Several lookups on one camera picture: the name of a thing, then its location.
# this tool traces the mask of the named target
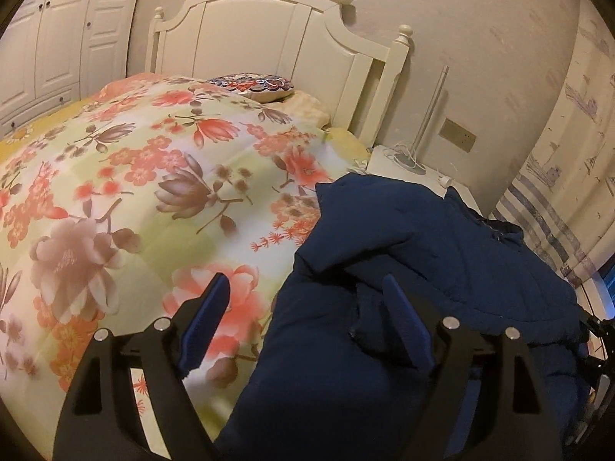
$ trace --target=white headboard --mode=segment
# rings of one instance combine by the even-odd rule
[[[349,128],[367,112],[359,140],[371,147],[404,67],[412,30],[400,26],[391,47],[350,32],[341,6],[352,0],[184,0],[179,14],[150,27],[149,71],[196,78],[239,72],[275,74],[318,98],[331,125]],[[384,63],[373,96],[364,95],[374,61]]]

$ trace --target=pink flower pattern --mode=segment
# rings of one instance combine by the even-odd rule
[[[139,151],[130,169],[139,168],[154,169],[158,165],[162,152],[158,147],[147,145]]]
[[[248,133],[259,140],[254,144],[254,148],[265,157],[281,154],[292,144],[308,144],[310,140],[316,138],[313,133],[299,131],[296,126],[291,126],[289,130],[273,135],[268,135],[262,126],[248,124],[247,127]]]
[[[135,187],[142,187],[156,179],[156,172],[146,166],[133,165],[130,171],[124,176],[124,179],[132,183]]]
[[[167,149],[170,143],[171,139],[169,137],[165,137],[164,135],[158,135],[158,137],[148,140],[148,145],[156,147],[157,149]]]
[[[118,115],[136,107],[134,104],[117,103],[90,116],[90,121],[113,121]]]
[[[154,107],[173,107],[189,104],[194,100],[194,94],[185,90],[171,90],[152,101]]]
[[[311,189],[320,182],[330,182],[325,170],[316,162],[316,157],[302,146],[290,147],[284,154],[284,163],[289,174],[300,186]]]
[[[236,356],[239,346],[251,342],[260,331],[259,320],[266,306],[256,291],[258,269],[249,265],[233,269],[221,263],[179,269],[173,272],[173,291],[162,301],[167,314],[174,315],[184,301],[201,296],[217,272],[226,275],[231,283],[231,302],[207,350],[206,358],[210,360]]]
[[[162,154],[156,164],[158,169],[163,169],[168,172],[172,172],[174,168],[182,168],[186,166],[188,166],[188,164],[186,163],[181,150],[178,149],[173,149],[171,152],[165,152]]]
[[[239,135],[239,128],[225,119],[201,119],[196,122],[197,133],[204,135],[214,143],[228,142]]]

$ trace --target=bedpost finial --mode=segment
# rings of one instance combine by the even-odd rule
[[[410,37],[412,36],[413,32],[414,31],[410,26],[408,26],[408,24],[402,24],[401,26],[399,26],[399,36],[397,37],[396,41],[409,45]]]

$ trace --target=blue gripper pad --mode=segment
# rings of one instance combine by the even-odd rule
[[[424,374],[429,374],[435,368],[432,337],[391,274],[382,280],[382,296],[412,365]]]
[[[229,305],[231,285],[227,277],[217,274],[200,298],[185,302],[184,305],[197,300],[201,301],[201,306],[184,330],[180,340],[181,354],[177,362],[177,369],[181,379],[188,376],[190,371],[198,368],[203,362],[213,335]]]

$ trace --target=white wardrobe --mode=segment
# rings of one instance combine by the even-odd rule
[[[136,0],[25,0],[0,38],[0,137],[126,76]]]

